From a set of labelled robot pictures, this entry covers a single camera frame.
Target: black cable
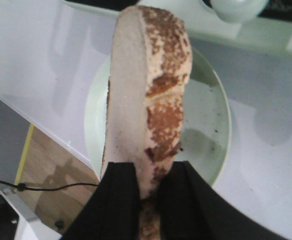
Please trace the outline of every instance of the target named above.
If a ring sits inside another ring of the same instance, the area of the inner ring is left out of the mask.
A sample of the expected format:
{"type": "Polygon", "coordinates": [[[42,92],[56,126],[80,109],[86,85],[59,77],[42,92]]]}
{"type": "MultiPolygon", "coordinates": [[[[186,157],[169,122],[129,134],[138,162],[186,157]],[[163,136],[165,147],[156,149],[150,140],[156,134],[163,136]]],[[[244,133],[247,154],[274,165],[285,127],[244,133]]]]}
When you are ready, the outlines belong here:
{"type": "Polygon", "coordinates": [[[73,186],[78,186],[78,185],[95,186],[95,187],[98,186],[98,184],[94,184],[94,183],[77,182],[77,183],[68,184],[68,185],[64,185],[64,186],[60,186],[60,187],[56,187],[56,188],[34,188],[34,187],[28,187],[25,183],[20,183],[18,185],[15,185],[15,184],[12,184],[10,182],[1,181],[1,180],[0,180],[0,184],[4,184],[4,185],[7,185],[7,186],[16,188],[20,192],[22,192],[24,190],[53,192],[53,191],[58,191],[58,190],[61,190],[61,189],[66,189],[68,187],[73,187],[73,186]]]}

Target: bread crust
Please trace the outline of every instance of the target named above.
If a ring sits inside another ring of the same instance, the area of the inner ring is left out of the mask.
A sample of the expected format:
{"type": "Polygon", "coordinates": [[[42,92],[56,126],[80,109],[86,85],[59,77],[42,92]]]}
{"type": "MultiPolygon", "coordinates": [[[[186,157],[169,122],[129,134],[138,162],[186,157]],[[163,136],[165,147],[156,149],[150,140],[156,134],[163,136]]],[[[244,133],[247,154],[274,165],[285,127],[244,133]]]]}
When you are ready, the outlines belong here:
{"type": "Polygon", "coordinates": [[[148,64],[145,153],[151,163],[144,166],[152,169],[152,176],[139,174],[139,178],[149,178],[149,185],[141,186],[141,198],[145,199],[169,172],[180,147],[182,97],[189,81],[192,52],[182,20],[164,9],[135,8],[141,12],[148,64]]]}

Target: white countertop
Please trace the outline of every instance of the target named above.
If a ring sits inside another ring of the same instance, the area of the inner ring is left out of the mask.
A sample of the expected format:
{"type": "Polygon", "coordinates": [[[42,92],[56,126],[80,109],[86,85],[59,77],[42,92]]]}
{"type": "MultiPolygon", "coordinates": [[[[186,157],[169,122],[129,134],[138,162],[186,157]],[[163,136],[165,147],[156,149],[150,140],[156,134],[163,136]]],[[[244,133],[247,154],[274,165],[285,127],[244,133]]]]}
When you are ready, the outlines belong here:
{"type": "MultiPolygon", "coordinates": [[[[85,102],[114,25],[58,0],[0,0],[0,99],[89,166],[85,102]]],[[[220,76],[232,112],[231,149],[214,189],[292,239],[292,59],[192,44],[220,76]]]]}

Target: bread slice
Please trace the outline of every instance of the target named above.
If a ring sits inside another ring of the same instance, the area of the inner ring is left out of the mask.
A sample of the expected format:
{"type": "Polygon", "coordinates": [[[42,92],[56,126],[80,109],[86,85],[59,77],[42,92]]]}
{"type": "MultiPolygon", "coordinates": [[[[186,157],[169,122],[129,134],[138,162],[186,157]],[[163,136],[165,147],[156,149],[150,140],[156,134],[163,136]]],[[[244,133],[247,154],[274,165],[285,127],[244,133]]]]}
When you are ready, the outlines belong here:
{"type": "Polygon", "coordinates": [[[108,162],[133,162],[141,199],[156,191],[179,149],[191,66],[183,21],[172,13],[134,5],[119,14],[101,175],[108,162]]]}

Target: plate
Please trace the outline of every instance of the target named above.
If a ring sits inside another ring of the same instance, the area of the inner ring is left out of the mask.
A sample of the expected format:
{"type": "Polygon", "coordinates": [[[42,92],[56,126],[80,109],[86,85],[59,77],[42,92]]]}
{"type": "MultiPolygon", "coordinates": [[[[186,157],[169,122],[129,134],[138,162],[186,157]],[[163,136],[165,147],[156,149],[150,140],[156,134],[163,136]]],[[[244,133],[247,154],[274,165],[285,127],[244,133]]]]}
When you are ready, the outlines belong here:
{"type": "MultiPolygon", "coordinates": [[[[176,161],[189,161],[212,186],[230,147],[231,118],[224,88],[212,66],[196,49],[183,98],[184,123],[181,150],[176,161]]],[[[100,175],[106,131],[106,99],[110,57],[95,75],[85,109],[85,138],[96,175],[100,175]]]]}

